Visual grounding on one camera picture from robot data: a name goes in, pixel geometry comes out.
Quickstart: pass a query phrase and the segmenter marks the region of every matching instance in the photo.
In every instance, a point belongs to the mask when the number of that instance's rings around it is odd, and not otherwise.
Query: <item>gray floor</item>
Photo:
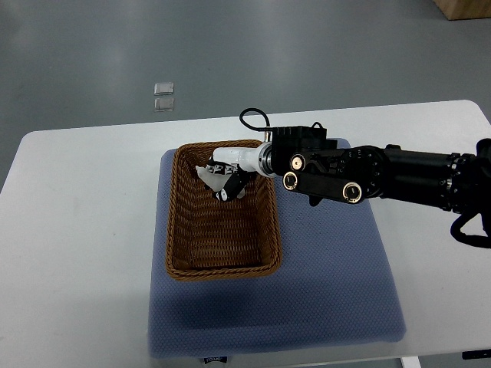
[[[0,0],[0,187],[32,130],[459,99],[491,120],[490,35],[431,0]],[[157,81],[174,111],[153,112]]]

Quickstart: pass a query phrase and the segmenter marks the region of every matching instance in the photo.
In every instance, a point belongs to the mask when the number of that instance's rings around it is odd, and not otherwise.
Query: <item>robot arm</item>
[[[263,115],[266,127],[253,127],[244,121],[244,115],[251,111]],[[336,140],[326,138],[327,130],[319,123],[312,127],[270,127],[268,117],[257,109],[244,110],[239,119],[248,128],[265,131],[271,137],[257,149],[215,150],[213,159],[233,164],[242,178],[243,173],[250,172],[282,176],[284,187],[308,195],[311,205],[322,199],[356,204],[381,197],[439,207],[460,214],[450,230],[457,241],[491,248],[491,139],[477,143],[476,155],[413,152],[393,145],[385,149],[339,149]],[[231,177],[216,198],[223,198],[222,194],[226,200],[235,198],[235,182]],[[242,180],[240,189],[245,184]],[[461,232],[478,214],[488,237]]]

